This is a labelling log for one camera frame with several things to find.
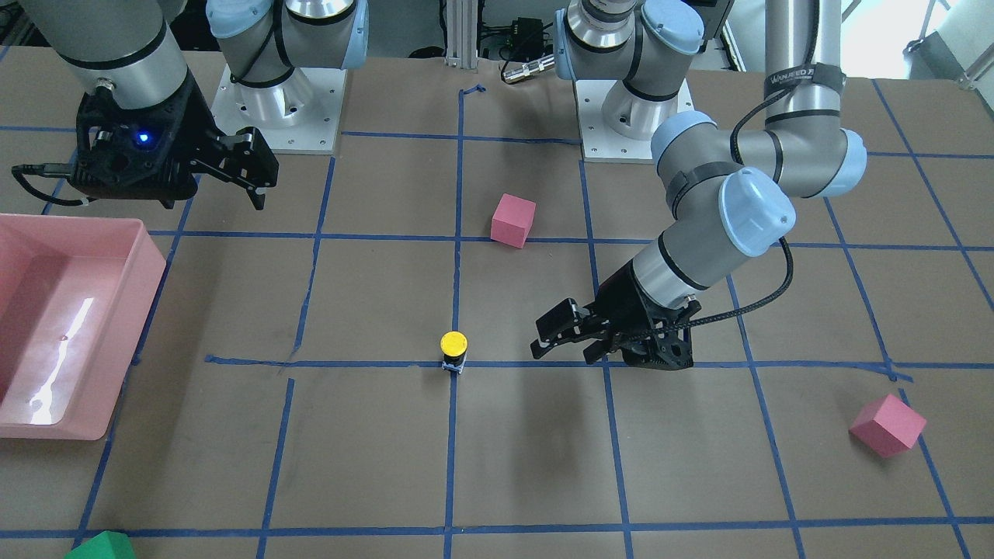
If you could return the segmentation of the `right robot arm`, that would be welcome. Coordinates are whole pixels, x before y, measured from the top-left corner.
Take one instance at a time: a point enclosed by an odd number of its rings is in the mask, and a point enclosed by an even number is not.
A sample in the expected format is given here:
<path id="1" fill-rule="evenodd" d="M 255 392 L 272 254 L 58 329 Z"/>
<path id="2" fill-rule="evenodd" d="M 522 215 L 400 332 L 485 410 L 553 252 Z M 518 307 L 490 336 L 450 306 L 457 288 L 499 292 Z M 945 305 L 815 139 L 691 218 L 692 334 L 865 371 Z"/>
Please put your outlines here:
<path id="1" fill-rule="evenodd" d="M 49 204 L 193 197 L 196 173 L 246 191 L 261 210 L 278 161 L 266 128 L 312 113 L 306 68 L 351 70 L 368 53 L 366 1 L 209 1 L 210 34 L 228 65 L 245 127 L 217 126 L 170 22 L 166 1 L 24 1 L 24 12 L 84 85 L 77 157 L 19 164 L 14 180 Z"/>

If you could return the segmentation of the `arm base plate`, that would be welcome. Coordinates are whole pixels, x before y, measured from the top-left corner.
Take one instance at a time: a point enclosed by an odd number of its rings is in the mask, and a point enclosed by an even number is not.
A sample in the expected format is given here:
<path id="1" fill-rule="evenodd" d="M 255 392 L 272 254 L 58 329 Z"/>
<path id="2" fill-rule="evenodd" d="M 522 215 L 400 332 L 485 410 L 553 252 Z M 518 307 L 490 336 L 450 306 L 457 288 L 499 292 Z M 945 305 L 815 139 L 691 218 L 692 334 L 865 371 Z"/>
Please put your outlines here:
<path id="1" fill-rule="evenodd" d="M 583 159 L 604 163 L 652 163 L 651 138 L 667 118 L 693 109 L 686 82 L 661 102 L 638 98 L 616 79 L 574 82 Z"/>
<path id="2" fill-rule="evenodd" d="M 295 68 L 281 84 L 251 88 L 225 68 L 210 111 L 227 135 L 258 128 L 276 155 L 334 155 L 348 77 L 340 68 Z"/>

